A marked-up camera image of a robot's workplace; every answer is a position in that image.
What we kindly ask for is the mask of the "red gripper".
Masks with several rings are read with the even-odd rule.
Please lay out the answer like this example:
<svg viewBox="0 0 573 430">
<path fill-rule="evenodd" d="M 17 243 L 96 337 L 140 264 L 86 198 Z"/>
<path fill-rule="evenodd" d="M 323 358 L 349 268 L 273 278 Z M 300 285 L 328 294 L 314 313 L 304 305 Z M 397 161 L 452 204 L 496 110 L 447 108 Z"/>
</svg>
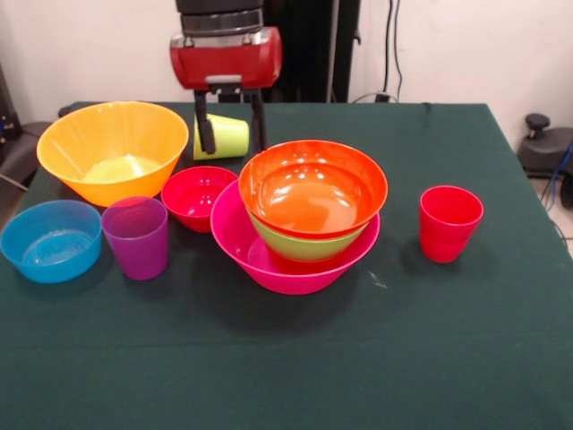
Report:
<svg viewBox="0 0 573 430">
<path fill-rule="evenodd" d="M 267 149 L 264 103 L 261 89 L 257 88 L 272 86 L 280 75 L 282 42 L 278 28 L 264 27 L 254 33 L 207 38 L 176 34 L 170 40 L 169 54 L 181 86 L 194 90 L 195 116 L 203 152 L 216 152 L 205 90 L 231 84 L 250 90 L 252 143 L 259 151 Z"/>
</svg>

